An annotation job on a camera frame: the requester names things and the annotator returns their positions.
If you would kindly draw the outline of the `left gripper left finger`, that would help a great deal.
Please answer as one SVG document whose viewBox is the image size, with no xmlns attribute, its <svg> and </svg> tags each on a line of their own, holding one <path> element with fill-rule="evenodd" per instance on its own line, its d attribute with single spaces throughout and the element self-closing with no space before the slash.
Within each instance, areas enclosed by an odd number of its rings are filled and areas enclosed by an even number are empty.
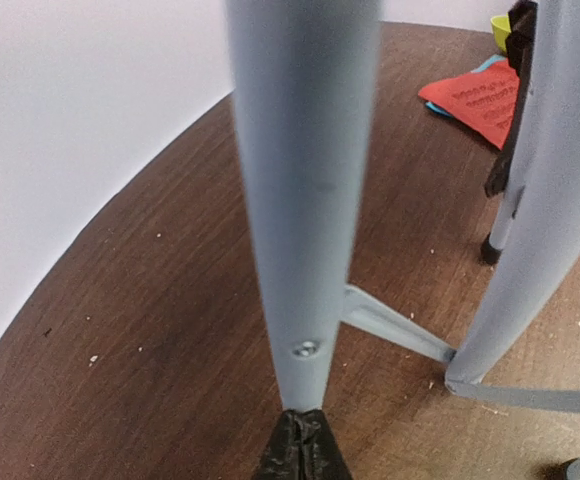
<svg viewBox="0 0 580 480">
<path fill-rule="evenodd" d="M 283 411 L 272 430 L 253 478 L 255 480 L 303 479 L 302 433 L 302 414 L 295 410 Z"/>
</svg>

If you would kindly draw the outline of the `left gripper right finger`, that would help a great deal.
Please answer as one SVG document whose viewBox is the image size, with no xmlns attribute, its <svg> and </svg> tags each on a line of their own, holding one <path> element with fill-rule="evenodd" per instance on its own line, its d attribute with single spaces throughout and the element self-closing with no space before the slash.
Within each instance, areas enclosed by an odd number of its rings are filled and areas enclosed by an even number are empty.
<svg viewBox="0 0 580 480">
<path fill-rule="evenodd" d="M 299 478 L 352 480 L 333 431 L 322 410 L 299 417 Z"/>
</svg>

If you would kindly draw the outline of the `grey music stand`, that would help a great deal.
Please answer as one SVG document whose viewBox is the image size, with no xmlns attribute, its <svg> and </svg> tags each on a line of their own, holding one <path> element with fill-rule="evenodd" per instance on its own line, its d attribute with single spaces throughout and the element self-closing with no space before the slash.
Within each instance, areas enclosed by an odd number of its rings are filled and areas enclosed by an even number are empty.
<svg viewBox="0 0 580 480">
<path fill-rule="evenodd" d="M 374 105 L 375 1 L 231 1 L 228 38 L 246 210 L 283 411 L 322 410 L 341 323 L 445 364 L 455 395 L 580 413 L 580 391 L 489 386 L 485 375 L 550 299 L 580 249 L 507 242 L 458 348 L 347 281 Z M 527 91 L 580 89 L 580 1 L 541 2 L 525 55 Z M 533 224 L 550 205 L 580 214 L 580 175 L 523 199 Z"/>
</svg>

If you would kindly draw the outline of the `red sheet music mat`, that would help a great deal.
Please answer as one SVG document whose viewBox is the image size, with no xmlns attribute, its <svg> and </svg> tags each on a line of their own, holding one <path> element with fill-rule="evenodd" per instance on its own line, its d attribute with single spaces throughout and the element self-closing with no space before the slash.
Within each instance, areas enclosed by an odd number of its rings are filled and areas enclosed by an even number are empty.
<svg viewBox="0 0 580 480">
<path fill-rule="evenodd" d="M 535 200 L 538 188 L 554 180 L 569 185 L 568 175 L 580 175 L 580 89 L 567 97 L 555 93 L 546 99 L 521 88 L 513 70 L 498 62 L 481 73 L 466 73 L 423 87 L 419 95 L 448 110 L 456 119 L 499 147 L 486 182 L 487 195 L 504 196 L 496 219 L 482 245 L 502 252 L 507 242 L 534 232 L 529 245 L 565 247 L 572 240 L 580 249 L 580 214 L 563 219 L 570 207 L 549 195 L 541 218 L 519 226 L 528 214 L 523 199 Z"/>
</svg>

